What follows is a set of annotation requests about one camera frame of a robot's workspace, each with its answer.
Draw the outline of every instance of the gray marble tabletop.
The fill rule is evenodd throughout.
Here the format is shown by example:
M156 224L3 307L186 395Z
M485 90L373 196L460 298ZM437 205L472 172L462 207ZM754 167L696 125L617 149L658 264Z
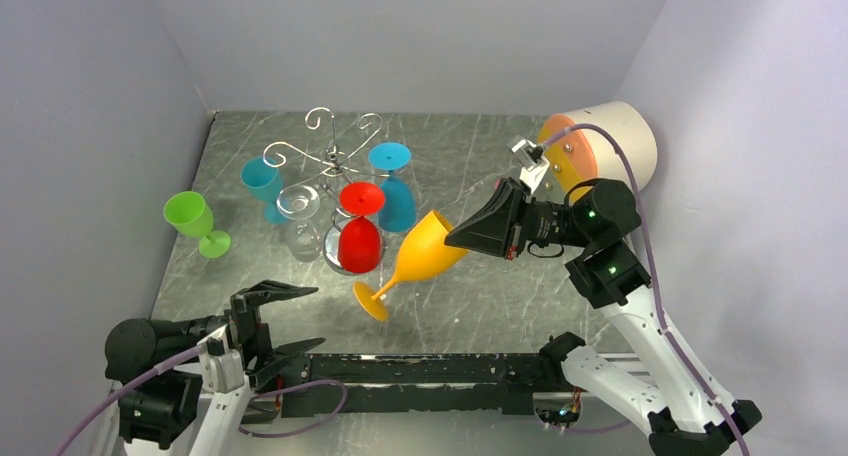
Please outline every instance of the gray marble tabletop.
M537 259L525 253L515 261L469 254L448 272L391 290L385 303L387 323L366 314L352 285L361 280L374 288L391 276L403 235L387 234L387 253L368 274L343 276L318 258L295 260L284 244L284 226L268 224L262 203L242 186L240 171L275 141L320 156L331 138L330 125L309 130L305 113L219 112L197 170L193 189L212 208L217 229L227 231L232 246L223 257L208 260L197 241L178 236L153 309L154 318L188 319L220 314L228 297L263 279L317 286L318 293L263 307L275 344L323 336L317 352L454 353L535 352L549 335L570 330L586 337L599 352L630 352L626 341L591 311L568 281L562 259ZM356 114L336 115L338 141L351 151L365 138ZM516 135L535 140L544 118L524 116L383 114L383 129L369 146L398 141L412 151L401 174L412 189L419 218L439 210L457 224L491 196L496 180L517 173L506 143ZM372 171L367 149L352 161ZM322 168L294 152L280 168L286 183L295 183ZM373 177L364 177L374 181ZM313 218L330 225L331 204L322 201Z

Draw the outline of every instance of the white wall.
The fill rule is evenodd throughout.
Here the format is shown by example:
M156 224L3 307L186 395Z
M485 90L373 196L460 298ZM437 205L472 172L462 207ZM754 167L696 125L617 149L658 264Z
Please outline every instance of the white wall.
M755 455L844 454L846 54L848 0L668 0L618 91L670 314L763 411Z
M0 0L0 122L0 454L45 455L150 314L209 118L149 0Z
M215 109L608 101L665 0L155 0Z

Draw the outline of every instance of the black bracket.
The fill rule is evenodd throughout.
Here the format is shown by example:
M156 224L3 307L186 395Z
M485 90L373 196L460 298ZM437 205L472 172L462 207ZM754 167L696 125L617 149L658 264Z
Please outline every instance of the black bracket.
M763 414L753 401L738 399L733 403L731 418L744 435L762 421ZM708 424L704 427L705 433L680 431L668 408L648 414L648 422L652 431L648 442L657 456L718 456L736 441L727 421L718 426Z
M324 341L326 341L324 338L313 338L277 346L274 350L274 355L268 357L260 368L253 371L246 371L250 381L250 387L257 389L265 387L285 367L291 365L296 359L302 357L306 352L314 349Z
M547 344L539 350L542 361L547 366L546 374L552 375L556 384L568 384L562 372L562 362L568 358L568 353L580 346L586 346L586 341L572 332L550 337Z
M589 256L578 256L565 263L572 284L594 309L609 304L627 304L627 294L647 286L651 277L633 251L618 241Z
M199 375L170 371L118 400L118 432L124 441L155 441L166 450L197 417L203 380Z
M275 353L271 345L271 332L268 324L262 321L259 308L268 303L288 301L316 291L318 288L293 286L266 279L230 296L230 309L225 312L225 315L230 321L230 337L233 339L233 346L241 351L245 367L254 358L256 359L254 367L258 368L257 372L265 370L268 364L280 367L279 355ZM279 371L267 370L261 376L256 376L254 373L255 383L262 386L277 372Z

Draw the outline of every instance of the white cylinder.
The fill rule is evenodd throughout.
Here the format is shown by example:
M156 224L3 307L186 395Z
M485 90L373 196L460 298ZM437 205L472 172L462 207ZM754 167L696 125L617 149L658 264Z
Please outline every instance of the white cylinder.
M538 141L543 142L563 128L579 123L591 123L607 130L627 156L639 189L648 184L657 167L657 143L654 133L638 111L627 103L615 101L554 114L542 126ZM630 186L621 159L612 145L595 131L569 133L545 155L551 161L554 177L563 191L593 178L618 179ZM582 193L578 190L575 197Z

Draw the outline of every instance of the wine glass base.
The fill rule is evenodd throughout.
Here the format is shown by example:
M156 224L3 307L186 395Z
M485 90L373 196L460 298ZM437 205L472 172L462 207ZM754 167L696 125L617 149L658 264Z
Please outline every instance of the wine glass base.
M219 258L230 249L230 235L223 231L212 231L209 236L201 238L198 251L204 258Z
M271 224L283 224L288 220L289 218L283 216L283 213L277 209L277 203L271 203L265 206L265 221Z
M359 301L362 309L370 314L372 318L382 322L389 320L389 310L386 308L386 305L383 304L380 298L376 300L372 299L374 297L374 290L368 287L367 284L359 281L353 283L353 294L356 295L356 300Z

